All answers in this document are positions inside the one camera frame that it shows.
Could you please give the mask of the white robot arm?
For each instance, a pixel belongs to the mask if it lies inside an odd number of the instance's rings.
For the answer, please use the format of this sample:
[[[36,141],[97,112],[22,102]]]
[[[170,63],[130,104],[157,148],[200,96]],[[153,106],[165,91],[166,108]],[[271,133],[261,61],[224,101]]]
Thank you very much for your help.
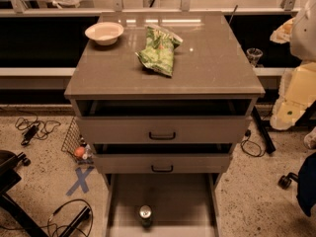
[[[289,33],[290,53],[301,63],[283,73],[270,125],[287,130],[316,101],[316,0],[308,0],[297,15],[281,27]]]

